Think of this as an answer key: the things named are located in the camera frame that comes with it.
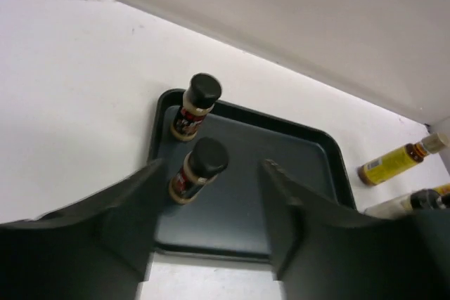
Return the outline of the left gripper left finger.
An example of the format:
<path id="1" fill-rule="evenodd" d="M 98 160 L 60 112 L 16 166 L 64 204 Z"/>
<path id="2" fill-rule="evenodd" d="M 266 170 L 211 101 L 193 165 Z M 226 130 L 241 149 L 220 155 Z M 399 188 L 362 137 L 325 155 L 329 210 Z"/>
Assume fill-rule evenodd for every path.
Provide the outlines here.
<path id="1" fill-rule="evenodd" d="M 1 225 L 2 299 L 135 299 L 165 199 L 165 163 L 37 219 Z"/>

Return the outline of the black-capped spice jar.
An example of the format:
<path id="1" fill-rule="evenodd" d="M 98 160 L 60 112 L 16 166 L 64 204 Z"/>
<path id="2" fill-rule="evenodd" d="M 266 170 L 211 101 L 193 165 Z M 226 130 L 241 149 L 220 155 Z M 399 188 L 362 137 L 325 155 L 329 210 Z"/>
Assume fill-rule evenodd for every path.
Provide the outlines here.
<path id="1" fill-rule="evenodd" d="M 221 95 L 222 87 L 215 77 L 208 73 L 193 75 L 171 123 L 172 135 L 182 142 L 193 140 Z"/>
<path id="2" fill-rule="evenodd" d="M 192 202 L 228 165 L 229 153 L 222 143 L 210 137 L 200 138 L 170 180 L 169 196 L 180 205 Z"/>

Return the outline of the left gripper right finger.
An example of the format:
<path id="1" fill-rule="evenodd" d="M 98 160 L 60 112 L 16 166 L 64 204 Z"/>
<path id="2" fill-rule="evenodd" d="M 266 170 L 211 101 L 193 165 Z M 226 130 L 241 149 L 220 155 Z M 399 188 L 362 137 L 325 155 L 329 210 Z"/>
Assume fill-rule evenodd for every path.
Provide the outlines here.
<path id="1" fill-rule="evenodd" d="M 269 260 L 287 299 L 448 299 L 449 212 L 389 220 L 258 166 Z"/>

